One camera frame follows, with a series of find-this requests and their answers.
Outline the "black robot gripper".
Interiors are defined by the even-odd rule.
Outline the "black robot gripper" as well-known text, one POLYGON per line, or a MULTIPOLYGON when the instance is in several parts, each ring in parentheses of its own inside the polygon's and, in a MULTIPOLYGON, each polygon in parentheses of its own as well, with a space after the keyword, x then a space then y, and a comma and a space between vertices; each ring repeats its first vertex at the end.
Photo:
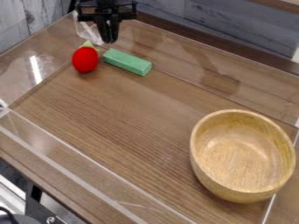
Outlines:
POLYGON ((114 43, 118 21, 136 18, 136 6, 136 0, 76 0, 78 21, 96 21, 101 40, 105 43, 114 43))

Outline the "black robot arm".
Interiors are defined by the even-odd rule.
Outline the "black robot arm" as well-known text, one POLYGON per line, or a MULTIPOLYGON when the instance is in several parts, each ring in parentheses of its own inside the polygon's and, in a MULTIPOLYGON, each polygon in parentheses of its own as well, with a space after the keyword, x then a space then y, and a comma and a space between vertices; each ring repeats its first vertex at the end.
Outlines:
POLYGON ((136 0, 76 0, 74 11, 80 22, 93 22, 101 40, 117 41, 118 26, 124 20, 136 19, 136 0))

